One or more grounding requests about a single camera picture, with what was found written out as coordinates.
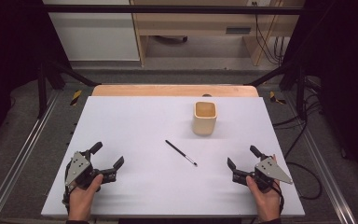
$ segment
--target gray floor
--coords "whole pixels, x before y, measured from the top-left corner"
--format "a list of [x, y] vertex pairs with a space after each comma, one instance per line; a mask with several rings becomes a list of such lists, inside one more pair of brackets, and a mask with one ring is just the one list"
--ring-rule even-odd
[[[204, 84], [243, 84], [266, 74], [275, 65], [253, 67], [250, 59], [243, 51], [240, 38], [214, 39], [190, 37], [187, 44], [170, 42], [174, 40], [152, 39], [151, 45], [156, 45], [148, 51], [148, 64], [144, 68], [137, 65], [119, 66], [94, 70], [77, 70], [85, 77], [102, 83], [204, 83]], [[224, 42], [222, 47], [215, 49], [216, 43]], [[48, 88], [50, 95], [58, 94], [48, 123], [38, 136], [34, 150], [27, 159], [16, 185], [7, 197], [0, 212], [0, 223], [47, 223], [49, 218], [41, 217], [40, 212], [46, 200], [46, 192], [52, 185], [59, 165], [62, 163], [67, 144], [71, 141], [71, 132], [81, 115], [82, 108], [91, 95], [92, 88], [86, 87], [72, 78], [64, 75], [67, 84], [62, 91]], [[280, 92], [276, 83], [279, 78], [258, 88], [260, 96], [264, 97], [272, 123], [292, 118], [295, 114], [289, 104], [272, 103], [269, 100], [270, 91], [275, 91], [278, 99], [288, 102], [294, 99], [291, 91]], [[76, 90], [82, 90], [77, 105], [70, 105]], [[37, 85], [30, 82], [12, 92], [13, 107], [7, 114], [7, 119], [0, 129], [0, 187], [8, 170], [16, 160], [26, 141], [29, 132], [36, 123], [38, 113]], [[317, 101], [310, 98], [310, 104]], [[340, 155], [340, 146], [333, 135], [324, 116], [316, 110], [310, 115], [308, 131], [311, 133], [317, 147], [328, 161], [328, 168], [334, 175], [346, 203], [358, 223], [358, 165], [355, 161], [344, 160]], [[276, 130], [283, 153], [288, 150], [300, 132], [296, 123], [288, 124], [288, 129]], [[310, 145], [304, 137], [300, 138], [288, 161], [300, 163], [313, 172], [318, 170], [314, 165], [309, 151]], [[310, 196], [317, 192], [318, 186], [313, 176], [289, 166], [297, 188], [303, 195]], [[306, 215], [304, 217], [286, 218], [286, 223], [341, 223], [338, 218], [331, 196], [324, 189], [317, 200], [304, 200]]]

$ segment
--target wire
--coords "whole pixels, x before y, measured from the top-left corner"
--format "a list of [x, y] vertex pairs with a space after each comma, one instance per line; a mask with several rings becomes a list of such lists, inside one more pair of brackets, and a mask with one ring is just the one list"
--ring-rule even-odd
[[[266, 46], [266, 48], [267, 48], [267, 51], [268, 51], [268, 53], [269, 53], [269, 56], [270, 56], [271, 58], [273, 58], [275, 62], [272, 62], [272, 61], [271, 61], [271, 59], [270, 59], [269, 56], [267, 55], [266, 51], [264, 50], [264, 46], [262, 46], [261, 43], [260, 43], [260, 41], [258, 40], [258, 33], [259, 33], [259, 32], [260, 32], [261, 38], [262, 38], [263, 41], [264, 41], [264, 46]], [[257, 40], [258, 45], [260, 46], [260, 48], [263, 50], [264, 54], [266, 55], [268, 61], [269, 61], [270, 63], [273, 63], [273, 64], [278, 64], [277, 60], [272, 56], [271, 52], [269, 51], [269, 46], [267, 45], [267, 42], [266, 42], [266, 40], [264, 39], [264, 36], [263, 36], [263, 34], [261, 33], [260, 28], [258, 27], [257, 14], [255, 15], [255, 39]]]
[[254, 224], [256, 219], [257, 219], [257, 217], [254, 217], [254, 218], [252, 219], [251, 223], [249, 223], [249, 224]]
[[304, 169], [305, 171], [307, 171], [308, 173], [310, 173], [311, 175], [313, 175], [313, 177], [315, 177], [316, 181], [318, 182], [318, 185], [319, 185], [319, 191], [318, 193], [313, 196], [313, 197], [306, 197], [306, 196], [300, 196], [300, 198], [302, 199], [306, 199], [306, 200], [316, 200], [318, 198], [320, 198], [322, 196], [322, 192], [323, 192], [323, 187], [322, 187], [322, 182], [321, 180], [318, 178], [318, 176], [316, 176], [316, 174], [314, 172], [312, 172], [310, 169], [308, 169], [307, 167], [303, 166], [303, 165], [300, 165], [300, 164], [297, 164], [295, 162], [291, 162], [291, 161], [287, 161], [286, 164], [288, 165], [294, 165], [294, 166], [297, 166], [301, 169]]
[[284, 158], [286, 159], [290, 152], [292, 152], [293, 148], [295, 147], [296, 143], [298, 142], [298, 140], [300, 139], [301, 135], [304, 133], [305, 129], [307, 128], [307, 122], [305, 122], [303, 129], [301, 130], [301, 133], [298, 135], [298, 137], [295, 139], [295, 141], [293, 142], [293, 144], [289, 147], [289, 150], [286, 152], [286, 154], [284, 154]]
[[293, 129], [293, 128], [295, 128], [295, 127], [298, 127], [298, 126], [301, 126], [301, 125], [304, 125], [304, 124], [305, 124], [305, 122], [304, 122], [304, 123], [295, 124], [295, 125], [293, 125], [293, 126], [288, 126], [288, 127], [283, 127], [283, 128], [275, 128], [275, 130]]

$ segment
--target white tabletop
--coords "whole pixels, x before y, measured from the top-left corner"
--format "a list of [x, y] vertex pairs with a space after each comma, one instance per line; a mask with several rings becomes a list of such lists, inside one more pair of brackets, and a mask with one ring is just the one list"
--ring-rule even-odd
[[[212, 135], [192, 133], [193, 105], [216, 103]], [[191, 164], [165, 140], [198, 164]], [[262, 98], [248, 97], [89, 97], [71, 144], [42, 210], [43, 216], [66, 217], [61, 203], [66, 164], [76, 151], [101, 141], [91, 156], [96, 169], [109, 169], [124, 156], [117, 182], [102, 185], [91, 213], [100, 217], [246, 217], [256, 215], [247, 187], [232, 182], [227, 157], [237, 169], [253, 171], [256, 146], [275, 154], [289, 174]], [[283, 216], [303, 216], [294, 185], [281, 183]]]

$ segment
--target black cable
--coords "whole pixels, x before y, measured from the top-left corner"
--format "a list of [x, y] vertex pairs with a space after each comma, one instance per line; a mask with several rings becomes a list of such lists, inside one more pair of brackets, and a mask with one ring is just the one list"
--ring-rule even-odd
[[293, 148], [295, 147], [296, 143], [298, 142], [298, 140], [300, 139], [301, 135], [304, 133], [306, 128], [307, 128], [307, 122], [305, 122], [303, 129], [301, 130], [301, 133], [298, 135], [298, 137], [293, 142], [293, 144], [289, 147], [289, 150], [286, 152], [286, 154], [284, 154], [285, 159], [289, 156], [290, 152], [293, 150]]
[[310, 173], [311, 175], [313, 175], [313, 177], [315, 177], [316, 181], [318, 182], [319, 191], [318, 191], [318, 193], [317, 193], [315, 196], [313, 196], [313, 197], [306, 197], [306, 196], [302, 196], [302, 195], [301, 195], [300, 198], [306, 199], [306, 200], [316, 200], [316, 199], [318, 199], [318, 198], [321, 197], [322, 191], [323, 191], [322, 182], [321, 182], [321, 180], [318, 178], [318, 176], [316, 176], [316, 174], [315, 174], [314, 172], [312, 172], [312, 171], [311, 171], [310, 169], [308, 169], [307, 167], [305, 167], [305, 166], [303, 166], [303, 165], [300, 165], [300, 164], [297, 164], [297, 163], [295, 163], [295, 162], [287, 161], [286, 164], [288, 164], [288, 165], [294, 165], [294, 166], [297, 166], [297, 167], [299, 167], [299, 168], [301, 168], [301, 169], [304, 169], [305, 171], [307, 171], [308, 173]]
[[257, 217], [254, 217], [254, 218], [252, 219], [251, 223], [249, 223], [249, 224], [254, 224], [256, 219], [257, 219]]
[[295, 125], [292, 125], [292, 126], [288, 126], [288, 127], [283, 127], [283, 128], [274, 128], [274, 130], [286, 130], [286, 129], [293, 129], [295, 127], [298, 127], [298, 126], [301, 126], [301, 125], [304, 125], [305, 122], [303, 123], [299, 123], [299, 124], [295, 124]]
[[291, 119], [288, 119], [288, 120], [285, 120], [285, 121], [282, 121], [282, 122], [279, 122], [279, 123], [274, 123], [272, 124], [273, 127], [278, 127], [278, 126], [281, 126], [283, 124], [287, 124], [287, 123], [290, 123], [290, 122], [293, 122], [295, 121], [296, 119], [298, 119], [299, 116], [295, 116], [294, 118], [291, 118]]
[[261, 35], [261, 38], [263, 39], [264, 41], [264, 45], [267, 47], [267, 51], [269, 53], [269, 56], [272, 57], [272, 54], [271, 52], [269, 52], [269, 46], [267, 45], [267, 42], [266, 40], [264, 39], [264, 36], [263, 34], [261, 33], [259, 27], [258, 27], [258, 18], [257, 18], [257, 15], [255, 15], [255, 39], [257, 40], [257, 43], [258, 45], [260, 46], [260, 48], [263, 50], [264, 54], [266, 55], [268, 61], [270, 63], [273, 63], [273, 64], [277, 64], [277, 62], [272, 62], [271, 59], [269, 58], [269, 56], [267, 55], [266, 51], [264, 50], [264, 47], [261, 45], [260, 41], [258, 40], [258, 32], [260, 32], [260, 35]]

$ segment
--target aluminum rail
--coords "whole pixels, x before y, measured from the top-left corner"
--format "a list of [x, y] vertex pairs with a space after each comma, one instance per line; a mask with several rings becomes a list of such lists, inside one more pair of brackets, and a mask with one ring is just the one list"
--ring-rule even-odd
[[[285, 98], [288, 99], [288, 103], [293, 113], [296, 114], [296, 107], [294, 106], [293, 94], [285, 94]], [[327, 162], [319, 150], [315, 140], [313, 139], [310, 130], [307, 129], [304, 132], [304, 140], [308, 145], [308, 151], [312, 161], [315, 165], [316, 170], [321, 178], [324, 185], [324, 189], [327, 192], [334, 209], [336, 210], [337, 216], [342, 224], [355, 224], [356, 220], [348, 206], [344, 196], [342, 195], [341, 189], [339, 188], [334, 175], [328, 168]]]
[[10, 170], [7, 172], [7, 176], [0, 187], [0, 213], [7, 201], [8, 196], [10, 195], [10, 192], [13, 190], [14, 185], [20, 176], [22, 168], [31, 155], [31, 152], [34, 149], [34, 145], [36, 144], [39, 135], [42, 133], [55, 104], [57, 103], [59, 94], [59, 91], [52, 92], [48, 102], [48, 110], [45, 112], [41, 119], [36, 121], [33, 129], [31, 130], [31, 133], [28, 135], [27, 140], [22, 146], [19, 155], [17, 156]]
[[128, 6], [128, 5], [52, 5], [23, 6], [27, 10], [65, 13], [185, 13], [303, 15], [323, 12], [303, 7], [219, 7], [219, 6]]

